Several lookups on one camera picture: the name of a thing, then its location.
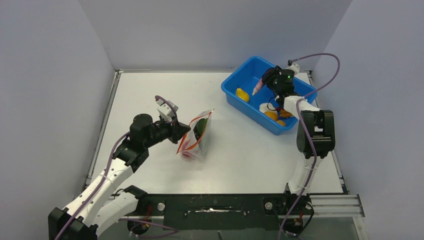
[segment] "white object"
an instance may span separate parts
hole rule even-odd
[[[171,122],[174,117],[174,113],[172,112],[170,106],[168,104],[164,103],[164,101],[158,99],[156,103],[159,105],[157,108],[157,111],[159,112],[160,116],[165,119],[166,122]],[[178,106],[173,104],[171,101],[168,101],[168,103],[173,107],[175,111],[178,110]]]
[[[292,70],[294,75],[297,75],[301,71],[301,67],[297,63],[292,63],[291,66],[286,67],[285,69]]]
[[[317,172],[318,166],[323,161],[322,158],[316,159],[316,164],[313,168],[312,175],[310,176],[310,180],[305,186],[306,180],[308,178],[308,175],[310,173],[310,170],[312,169],[312,163],[314,162],[314,157],[310,157],[309,159],[303,158],[302,160],[299,160],[297,163],[296,169],[294,170],[293,176],[288,181],[288,189],[290,190],[290,193],[299,195],[303,188],[305,190],[303,191],[303,195],[309,194],[311,183],[313,182],[315,173]]]
[[[264,102],[261,105],[259,105],[259,112],[261,112],[261,113],[273,112],[275,114],[278,114],[276,108],[272,105],[272,103],[268,103],[268,102]]]
[[[299,109],[301,111],[303,110],[309,110],[312,112],[318,112],[320,109],[318,107],[312,106],[303,96],[288,96],[284,98],[284,110],[291,113],[293,116],[295,116],[297,119],[299,119],[298,111],[296,108],[296,102],[298,100],[301,100],[299,103]]]
[[[102,170],[100,175],[94,179],[94,181],[71,203],[66,205],[68,208],[67,213],[73,215],[76,210],[81,206],[83,201],[86,201],[89,195],[95,190],[96,186],[99,185],[102,178],[106,178],[103,185],[99,188],[97,193],[93,196],[90,202],[84,206],[84,208],[76,216],[83,217],[82,223],[87,226],[91,226],[97,212],[105,204],[108,198],[116,191],[116,189],[133,174],[131,166],[126,166],[125,162],[121,159],[113,159],[110,165],[107,176],[104,176],[105,170]]]
[[[149,148],[150,157],[136,174],[124,181],[121,188],[135,185],[150,194],[282,192],[297,163],[304,159],[296,146],[297,128],[287,131],[284,136],[275,136],[229,105],[220,86],[230,74],[122,73],[93,177],[103,170],[112,146],[128,131],[134,116],[147,113],[155,118],[157,105],[148,103],[155,99],[155,95],[161,95],[178,103],[178,120],[184,124],[202,110],[215,108],[212,136],[204,161],[183,162],[175,154],[178,145],[164,141]],[[299,73],[296,77],[309,83],[306,73]],[[259,146],[265,146],[266,152],[257,150]],[[324,158],[316,171],[310,192],[343,192],[331,154]]]
[[[128,192],[121,193],[116,199],[103,206],[94,218],[93,224],[97,224],[96,235],[100,236],[120,218],[136,210],[139,200]]]
[[[299,103],[299,110],[309,110],[312,112],[319,112],[320,109],[318,107],[312,106],[308,101],[302,97],[302,96],[288,96],[284,98],[284,110],[291,113],[293,116],[295,116],[297,119],[299,119],[298,111],[296,108],[297,101],[300,100]],[[312,169],[312,164],[314,162],[314,158],[311,157],[309,159],[302,159],[297,163],[296,169],[294,171],[293,177],[288,181],[288,188],[290,189],[290,192],[292,194],[300,194],[303,188],[305,190],[303,191],[303,195],[306,195],[310,193],[310,186],[313,182],[312,179],[314,178],[314,175],[317,171],[318,166],[323,160],[321,158],[317,158],[315,166],[313,168],[312,175],[310,177],[310,180],[308,182],[308,185],[305,186],[306,180],[308,178],[308,175],[310,173],[310,170]]]

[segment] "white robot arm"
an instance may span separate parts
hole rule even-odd
[[[110,225],[136,210],[139,199],[147,193],[135,186],[126,188],[118,198],[105,203],[144,163],[149,156],[148,148],[166,139],[177,144],[190,131],[189,126],[178,122],[175,104],[160,96],[155,98],[160,120],[153,122],[152,117],[144,113],[134,117],[129,133],[115,144],[100,175],[63,209],[56,207],[51,211],[48,216],[50,240],[96,240]]]
[[[304,122],[299,123],[297,132],[297,148],[305,158],[299,160],[288,188],[291,194],[306,195],[315,172],[335,146],[334,118],[330,110],[321,110],[311,105],[303,96],[295,92],[293,78],[299,73],[298,64],[289,62],[289,67],[282,69],[279,66],[269,68],[262,76],[253,90],[253,94],[266,85],[276,95],[275,101],[285,111]],[[316,151],[316,160],[313,157],[313,149],[308,141],[305,127]]]

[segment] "gray wall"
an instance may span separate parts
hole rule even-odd
[[[353,0],[326,52],[341,70],[318,98],[336,117],[336,152],[371,240],[424,239],[424,1]],[[316,85],[335,61],[322,57]]]
[[[322,52],[351,1],[79,0],[116,69],[285,64]]]
[[[114,71],[77,0],[2,0],[0,73],[0,238],[45,240],[82,189]]]

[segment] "wire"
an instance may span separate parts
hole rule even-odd
[[[147,218],[150,217],[150,214],[152,214],[152,206],[151,205],[149,205],[147,207],[147,214],[146,214],[146,216],[144,216],[143,221],[146,221]]]
[[[302,60],[302,59],[306,59],[306,58],[310,58],[310,57],[315,57],[315,56],[331,56],[331,57],[335,58],[336,61],[337,61],[337,70],[335,71],[335,73],[332,76],[332,78],[326,84],[324,84],[323,86],[315,89],[314,91],[311,91],[310,93],[306,94],[304,97],[308,97],[308,96],[310,96],[310,95],[318,92],[319,90],[325,88],[326,86],[328,86],[336,78],[337,74],[339,74],[339,70],[340,70],[340,59],[336,55],[334,55],[332,53],[316,53],[316,54],[311,54],[311,55],[307,55],[307,56],[303,56],[303,57],[300,57],[300,58],[293,59],[292,60],[292,63],[297,62],[297,61]],[[278,240],[281,239],[281,234],[283,232],[284,223],[287,221],[287,218],[289,217],[290,213],[293,211],[293,209],[295,208],[296,204],[299,202],[299,199],[301,198],[302,194],[304,193],[305,188],[308,186],[309,181],[311,180],[311,177],[312,177],[312,173],[314,172],[315,165],[317,164],[317,150],[315,149],[314,143],[312,142],[311,135],[308,132],[308,129],[307,129],[306,124],[305,124],[305,121],[304,121],[304,119],[303,119],[303,117],[301,115],[301,110],[299,109],[299,104],[300,104],[301,101],[302,101],[302,98],[300,98],[296,102],[296,110],[297,110],[297,115],[299,116],[300,124],[302,124],[302,126],[303,126],[303,129],[305,131],[307,140],[308,140],[308,142],[310,144],[310,147],[312,149],[312,152],[313,152],[313,163],[312,163],[312,166],[310,168],[309,174],[308,174],[308,176],[306,178],[306,182],[304,184],[304,187],[302,188],[302,190],[300,191],[300,193],[297,196],[296,200],[293,202],[293,205],[290,207],[290,209],[286,213],[284,219],[282,220],[282,223],[281,223],[280,228],[279,228],[279,231],[278,231],[278,238],[277,238]]]
[[[167,121],[167,124],[174,124],[177,122],[177,111],[175,111],[174,107],[172,107],[172,105],[170,104],[170,102],[168,102],[167,100],[165,100],[165,98],[161,97],[161,96],[154,96],[154,99],[156,99],[156,101],[158,100],[162,100],[166,105],[168,105],[168,107],[171,109],[173,115],[174,115],[174,119],[172,121]]]
[[[273,98],[275,98],[274,96],[273,97],[271,97],[269,100],[268,100],[268,104],[266,105],[266,108],[268,109],[268,110],[271,110],[271,111],[276,111],[277,109],[271,109],[270,108],[270,103],[271,103],[271,100],[273,99]]]
[[[311,222],[311,220],[312,220],[312,217],[314,216],[314,214],[315,214],[315,210],[314,210],[314,207],[312,206],[312,204],[311,203],[309,203],[309,202],[306,202],[306,205],[308,205],[309,207],[310,207],[310,209],[311,209],[311,211],[312,211],[312,213],[309,215],[309,218],[308,218],[308,220],[306,221],[306,223],[303,225],[303,227],[302,227],[302,229],[299,231],[299,232],[297,232],[297,233],[293,233],[293,232],[289,232],[289,231],[287,231],[287,230],[284,230],[283,229],[283,231],[287,234],[287,235],[289,235],[290,237],[299,237],[299,235],[306,229],[306,227],[309,225],[309,223]],[[273,208],[272,209],[272,211],[273,211],[273,213],[274,213],[274,215],[276,216],[276,219],[277,219],[277,223],[278,223],[278,226],[280,226],[280,217],[279,217],[279,215],[278,215],[278,213],[277,213],[277,211],[275,210],[275,208]],[[303,211],[301,210],[300,211],[300,217],[299,217],[299,220],[302,220],[302,218],[303,218]]]
[[[164,226],[164,225],[154,223],[154,222],[143,221],[143,220],[132,219],[132,218],[120,218],[119,221],[135,222],[135,223],[139,223],[139,224],[149,224],[149,225],[152,225],[152,226],[156,226],[156,227],[159,227],[159,228],[163,228],[163,229],[173,231],[173,232],[168,232],[168,233],[165,233],[165,234],[162,234],[162,235],[156,235],[156,236],[142,236],[142,235],[139,236],[139,235],[136,235],[137,237],[142,238],[142,239],[157,239],[157,238],[163,238],[163,237],[170,236],[170,235],[178,233],[178,229],[175,229],[175,228],[172,228],[172,227],[169,227],[169,226]],[[132,233],[133,230],[138,226],[139,225],[133,226],[129,230],[130,233]]]
[[[117,195],[118,195],[118,192],[119,191],[124,191],[125,189],[123,189],[123,188],[120,188],[120,189],[118,189],[118,190],[116,190],[116,192],[113,194],[113,199],[116,199],[117,198]]]
[[[107,176],[109,173],[109,169],[111,168],[112,164],[112,157],[114,155],[115,149],[117,148],[118,144],[123,140],[124,138],[127,138],[130,135],[130,132],[125,133],[122,135],[118,141],[113,145],[112,151],[110,152],[109,159],[107,160],[106,169],[104,170],[104,176]],[[90,200],[96,195],[96,193],[99,191],[99,189],[102,187],[103,183],[105,182],[106,178],[102,177],[99,184],[95,187],[93,192],[87,197],[87,199],[82,202],[81,206],[74,212],[74,214],[69,218],[69,220],[63,225],[62,229],[59,231],[59,233],[56,235],[54,240],[59,240],[62,236],[62,234],[65,232],[65,230],[69,227],[71,222],[76,218],[76,216],[81,212],[81,210],[90,202]]]

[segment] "blue plastic bin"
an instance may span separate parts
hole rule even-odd
[[[272,67],[275,67],[275,65],[261,57],[253,56],[243,63],[243,65],[233,72],[224,82],[222,82],[221,89],[226,94],[226,100],[230,105],[244,113],[262,127],[266,128],[271,133],[281,135],[284,131],[293,128],[298,120],[295,117],[280,118],[286,124],[286,126],[281,126],[259,111],[259,105],[267,103],[270,98],[274,97],[274,93],[268,87],[263,86],[258,93],[252,96],[253,88],[258,83],[259,79],[261,79],[262,74]],[[300,95],[306,95],[315,90],[314,87],[306,84],[296,77],[293,80],[293,84],[294,90]],[[236,96],[236,89],[238,86],[249,94],[249,102],[245,102]],[[316,97],[317,93],[314,93],[306,99],[309,103],[311,103]],[[274,99],[271,100],[271,103],[275,107],[277,106]]]

